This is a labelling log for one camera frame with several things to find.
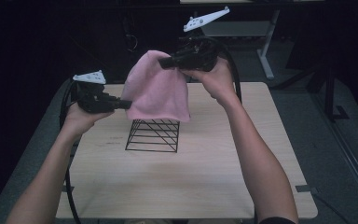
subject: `person's right arm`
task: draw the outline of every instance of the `person's right arm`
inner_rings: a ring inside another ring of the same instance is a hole
[[[202,82],[206,91],[225,109],[258,221],[284,217],[297,223],[296,204],[287,176],[238,99],[227,61],[219,58],[209,73],[183,72]]]

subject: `pink towel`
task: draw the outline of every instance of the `pink towel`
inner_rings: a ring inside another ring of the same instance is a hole
[[[177,68],[162,69],[158,59],[170,55],[149,50],[131,69],[122,100],[131,100],[128,119],[190,121],[185,75]]]

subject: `white bracket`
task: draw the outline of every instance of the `white bracket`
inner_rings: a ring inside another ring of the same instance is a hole
[[[74,80],[97,84],[106,84],[106,80],[104,79],[103,72],[101,70],[98,72],[87,73],[84,75],[75,75]]]
[[[214,20],[228,14],[228,12],[229,12],[229,8],[225,7],[224,10],[217,11],[217,12],[205,15],[205,16],[201,16],[201,17],[197,17],[197,18],[190,17],[190,21],[183,27],[183,31],[187,32],[187,31],[197,29],[203,25],[208,24],[211,21],[214,21]]]

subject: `person's right hand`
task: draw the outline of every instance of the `person's right hand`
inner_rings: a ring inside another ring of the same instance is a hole
[[[238,98],[232,81],[228,61],[217,58],[216,66],[210,72],[199,70],[181,70],[184,74],[198,79],[204,86],[205,90],[223,105],[227,100],[233,97]]]

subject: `black wire rack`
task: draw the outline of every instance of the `black wire rack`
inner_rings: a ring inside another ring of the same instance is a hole
[[[177,152],[180,122],[172,119],[135,119],[126,150]]]

